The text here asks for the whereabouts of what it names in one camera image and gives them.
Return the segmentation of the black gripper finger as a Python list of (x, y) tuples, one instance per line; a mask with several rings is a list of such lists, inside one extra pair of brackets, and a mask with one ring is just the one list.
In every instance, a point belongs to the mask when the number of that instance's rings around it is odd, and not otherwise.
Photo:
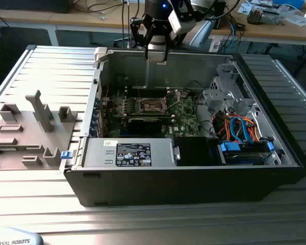
[(183, 40), (186, 37), (186, 33), (176, 35), (174, 39), (170, 38), (170, 32), (168, 30), (164, 31), (164, 39), (165, 39), (165, 51), (164, 51), (164, 59), (167, 60), (168, 53), (170, 50), (178, 49)]
[[(148, 59), (148, 44), (150, 42), (150, 17), (133, 17), (130, 20), (130, 28), (132, 36), (137, 46), (145, 49), (145, 59)], [(144, 26), (146, 29), (145, 35), (139, 33), (139, 28)]]

